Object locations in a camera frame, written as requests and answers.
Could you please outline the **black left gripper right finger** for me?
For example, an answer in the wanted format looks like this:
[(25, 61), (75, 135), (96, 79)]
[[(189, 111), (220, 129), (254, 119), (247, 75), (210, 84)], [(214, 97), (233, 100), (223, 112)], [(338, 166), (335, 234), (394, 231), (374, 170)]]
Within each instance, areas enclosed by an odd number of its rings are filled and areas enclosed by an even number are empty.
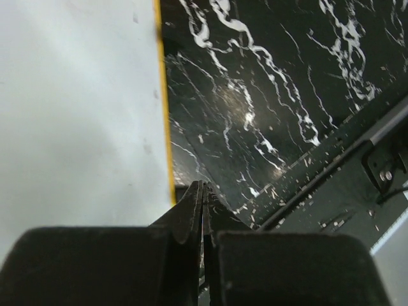
[(347, 235), (251, 230), (203, 189), (211, 305), (389, 305), (366, 247)]

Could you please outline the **white board yellow frame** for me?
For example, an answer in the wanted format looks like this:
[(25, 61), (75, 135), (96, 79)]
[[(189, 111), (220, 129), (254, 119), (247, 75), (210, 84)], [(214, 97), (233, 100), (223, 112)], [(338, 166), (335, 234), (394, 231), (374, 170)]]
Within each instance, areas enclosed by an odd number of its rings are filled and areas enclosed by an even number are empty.
[(1, 2), (1, 255), (174, 204), (158, 1)]

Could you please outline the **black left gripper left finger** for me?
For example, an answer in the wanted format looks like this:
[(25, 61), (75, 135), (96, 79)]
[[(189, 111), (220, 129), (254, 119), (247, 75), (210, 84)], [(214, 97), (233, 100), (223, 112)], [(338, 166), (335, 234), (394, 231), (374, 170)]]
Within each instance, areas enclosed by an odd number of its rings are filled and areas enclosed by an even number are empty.
[(202, 181), (147, 227), (39, 227), (1, 269), (2, 305), (196, 305)]

